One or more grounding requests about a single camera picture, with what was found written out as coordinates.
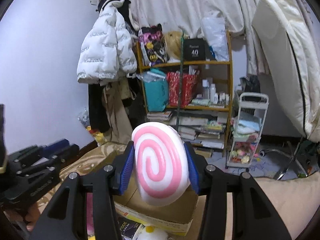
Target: floor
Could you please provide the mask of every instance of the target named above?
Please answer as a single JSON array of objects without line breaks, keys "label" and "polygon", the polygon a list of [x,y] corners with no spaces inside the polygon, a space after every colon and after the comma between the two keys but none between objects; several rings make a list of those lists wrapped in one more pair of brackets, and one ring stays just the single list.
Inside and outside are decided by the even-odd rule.
[{"label": "floor", "polygon": [[[261,145],[260,149],[270,149],[274,148],[271,145]],[[288,149],[279,148],[284,152],[288,153]],[[306,160],[310,160],[309,166],[306,165]],[[315,156],[298,156],[298,160],[302,164],[302,166],[307,170],[311,168],[311,174],[315,171],[319,170],[317,165],[317,159]],[[208,164],[213,164],[224,172],[240,175],[242,172],[246,171],[246,169],[241,168],[227,168],[226,169],[226,157],[222,156],[221,152],[214,152],[211,158],[207,158]],[[289,158],[276,153],[269,152],[266,153],[264,157],[254,158],[252,161],[252,165],[249,168],[249,173],[253,177],[268,177],[273,178],[279,170],[282,170],[286,164],[288,164]],[[289,170],[286,172],[282,180],[296,179],[298,174],[303,173],[301,169],[293,163]]]}]

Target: beige pants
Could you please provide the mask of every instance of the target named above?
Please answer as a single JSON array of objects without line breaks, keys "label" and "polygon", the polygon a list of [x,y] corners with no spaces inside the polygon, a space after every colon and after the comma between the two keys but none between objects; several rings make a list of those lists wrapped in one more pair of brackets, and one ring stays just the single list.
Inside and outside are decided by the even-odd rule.
[{"label": "beige pants", "polygon": [[110,124],[110,129],[103,135],[110,142],[128,144],[131,141],[132,127],[121,101],[118,82],[103,89],[102,103]]}]

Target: caster wheel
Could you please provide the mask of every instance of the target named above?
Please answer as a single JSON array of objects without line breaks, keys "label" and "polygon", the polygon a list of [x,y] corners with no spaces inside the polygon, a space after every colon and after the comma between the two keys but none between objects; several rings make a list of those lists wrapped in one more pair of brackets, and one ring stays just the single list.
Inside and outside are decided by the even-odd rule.
[{"label": "caster wheel", "polygon": [[265,155],[265,151],[264,150],[261,150],[260,152],[259,152],[259,156],[260,157],[263,157]]}]

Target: human hand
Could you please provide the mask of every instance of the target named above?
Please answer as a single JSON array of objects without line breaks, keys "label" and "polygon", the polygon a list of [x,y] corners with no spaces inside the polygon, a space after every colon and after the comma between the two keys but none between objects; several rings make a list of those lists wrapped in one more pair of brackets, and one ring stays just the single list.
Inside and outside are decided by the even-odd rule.
[{"label": "human hand", "polygon": [[[13,210],[6,210],[4,213],[10,221],[23,221],[23,217]],[[31,232],[33,230],[39,217],[40,211],[38,205],[37,203],[34,203],[28,208],[28,214],[24,218],[26,221],[30,222],[27,224],[28,231]]]}]

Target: red bag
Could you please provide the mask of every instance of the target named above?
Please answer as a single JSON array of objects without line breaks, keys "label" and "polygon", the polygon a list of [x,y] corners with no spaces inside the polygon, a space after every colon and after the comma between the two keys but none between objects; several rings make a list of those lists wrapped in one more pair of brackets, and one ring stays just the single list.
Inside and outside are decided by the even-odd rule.
[{"label": "red bag", "polygon": [[[167,81],[169,84],[169,105],[177,106],[179,100],[180,73],[167,73]],[[193,88],[195,87],[196,83],[196,75],[183,74],[181,107],[185,107],[191,102]]]}]

